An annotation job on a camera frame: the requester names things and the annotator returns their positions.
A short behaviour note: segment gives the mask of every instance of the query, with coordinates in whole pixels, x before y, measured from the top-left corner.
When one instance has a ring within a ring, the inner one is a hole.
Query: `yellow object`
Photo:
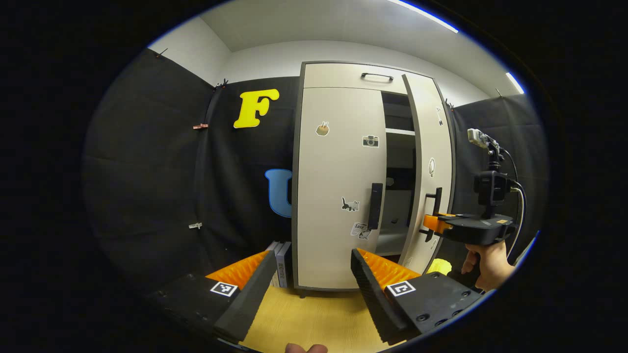
[[[375,276],[377,283],[382,288],[382,291],[388,285],[411,280],[420,274],[407,269],[400,264],[394,263],[390,260],[384,259],[379,255],[369,253],[366,250],[358,249],[366,263],[369,265],[371,272]]]
[[[235,285],[242,290],[253,275],[253,272],[255,272],[259,264],[266,257],[267,253],[268,251],[263,251],[259,254],[249,256],[227,267],[223,267],[216,272],[210,273],[205,277],[214,281]]]
[[[452,264],[443,259],[434,259],[427,273],[439,272],[445,276],[452,271]]]
[[[240,106],[240,116],[234,122],[234,128],[254,128],[259,125],[259,119],[255,117],[255,113],[259,111],[259,116],[265,116],[270,106],[268,98],[259,100],[260,97],[268,97],[272,100],[277,100],[279,99],[279,91],[276,89],[266,89],[241,94],[242,105]]]

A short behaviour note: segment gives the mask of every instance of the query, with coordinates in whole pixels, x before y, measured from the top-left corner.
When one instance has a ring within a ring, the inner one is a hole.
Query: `ceiling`
[[[495,88],[518,93],[507,69],[462,32],[386,0],[232,0],[200,17],[232,52],[284,41],[350,41],[434,63],[490,97],[498,95]]]

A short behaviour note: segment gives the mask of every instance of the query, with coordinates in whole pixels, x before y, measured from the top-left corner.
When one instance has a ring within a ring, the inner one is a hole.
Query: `white wall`
[[[443,98],[447,98],[455,106],[489,98],[486,93],[460,76],[425,60],[378,46],[346,41],[287,41],[239,50],[232,53],[225,62],[219,77],[225,77],[229,82],[238,82],[299,76],[301,62],[314,60],[378,63],[424,73],[438,82]]]
[[[158,38],[148,48],[185,67],[211,85],[222,82],[219,74],[231,51],[200,17],[194,17]]]

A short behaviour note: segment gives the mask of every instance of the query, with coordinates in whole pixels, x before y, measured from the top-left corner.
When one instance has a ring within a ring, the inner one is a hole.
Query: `ceiling light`
[[[403,1],[399,1],[399,0],[388,0],[388,1],[390,1],[393,4],[397,4],[397,5],[403,6],[404,8],[406,8],[408,10],[412,10],[415,13],[421,14],[421,15],[431,19],[432,21],[440,24],[441,26],[447,28],[448,30],[450,30],[450,31],[452,31],[454,33],[458,33],[457,29],[455,29],[454,27],[452,27],[449,24],[445,23],[442,19],[439,19],[439,18],[437,18],[437,17],[435,17],[435,16],[433,16],[431,14],[428,14],[427,12],[425,12],[425,11],[423,11],[421,9],[418,9],[418,8],[416,8],[416,7],[414,7],[414,6],[410,5],[410,4],[406,4]]]
[[[510,81],[512,82],[512,84],[517,87],[517,90],[519,91],[519,93],[523,94],[523,89],[521,88],[521,86],[519,85],[519,83],[517,82],[517,80],[514,79],[514,77],[510,74],[510,72],[506,72],[506,76],[508,76],[508,78],[510,79]]]

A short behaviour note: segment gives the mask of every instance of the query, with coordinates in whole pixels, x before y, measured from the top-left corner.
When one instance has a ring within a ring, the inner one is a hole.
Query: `white sticker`
[[[379,137],[375,135],[362,136],[362,147],[379,148]]]
[[[348,212],[355,212],[360,210],[360,202],[354,200],[353,202],[346,202],[345,198],[342,198],[342,209]]]
[[[392,295],[394,296],[404,295],[406,293],[410,293],[411,291],[416,290],[410,283],[408,283],[408,281],[395,283],[387,287],[390,289]]]
[[[369,240],[369,234],[371,234],[371,231],[367,229],[364,223],[356,222],[353,228],[351,228],[351,236],[357,236],[358,239]]]
[[[323,123],[316,128],[316,134],[319,136],[327,136],[329,133],[329,122],[323,121]]]
[[[218,282],[210,291],[224,296],[231,296],[236,291],[236,288],[237,286]]]
[[[438,125],[443,126],[443,119],[440,118],[440,113],[443,111],[440,107],[436,107],[436,117],[438,118]]]
[[[434,160],[434,158],[430,158],[430,163],[428,164],[428,173],[430,174],[431,178],[434,177],[435,171],[436,171],[436,161]]]

